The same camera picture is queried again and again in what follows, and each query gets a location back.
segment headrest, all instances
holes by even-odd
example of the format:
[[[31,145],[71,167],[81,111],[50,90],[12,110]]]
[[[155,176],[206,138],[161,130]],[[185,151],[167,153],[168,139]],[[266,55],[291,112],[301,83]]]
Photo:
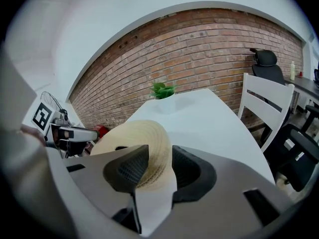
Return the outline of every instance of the headrest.
[[[277,57],[271,50],[256,50],[255,58],[260,66],[273,66],[277,63]]]

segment red object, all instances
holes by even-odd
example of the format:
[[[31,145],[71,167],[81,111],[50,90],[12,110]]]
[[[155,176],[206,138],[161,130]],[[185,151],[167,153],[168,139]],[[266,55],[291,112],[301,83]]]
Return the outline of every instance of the red object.
[[[102,138],[109,130],[103,125],[96,125],[93,130],[98,131],[100,133],[99,138]]]

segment white pot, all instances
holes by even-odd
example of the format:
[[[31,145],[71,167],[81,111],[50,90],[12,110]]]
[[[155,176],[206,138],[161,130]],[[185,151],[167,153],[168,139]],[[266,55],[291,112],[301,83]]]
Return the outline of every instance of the white pot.
[[[163,114],[172,114],[176,111],[175,93],[168,98],[156,99],[156,103]]]

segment green plant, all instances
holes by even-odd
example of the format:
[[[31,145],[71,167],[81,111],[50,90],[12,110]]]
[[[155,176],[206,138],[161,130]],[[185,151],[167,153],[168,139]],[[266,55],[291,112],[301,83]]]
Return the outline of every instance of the green plant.
[[[153,91],[151,96],[155,97],[155,99],[164,99],[175,93],[175,86],[165,86],[162,82],[154,82],[151,90]]]

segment white table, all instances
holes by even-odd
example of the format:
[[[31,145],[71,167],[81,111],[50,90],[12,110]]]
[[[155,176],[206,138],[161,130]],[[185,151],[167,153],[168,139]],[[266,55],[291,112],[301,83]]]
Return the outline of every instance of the white table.
[[[260,147],[239,118],[209,89],[175,95],[176,112],[163,114],[157,100],[145,102],[129,119],[154,120],[180,145],[231,158],[253,168],[273,184],[274,178]],[[142,235],[149,235],[169,214],[175,175],[164,189],[137,191]]]

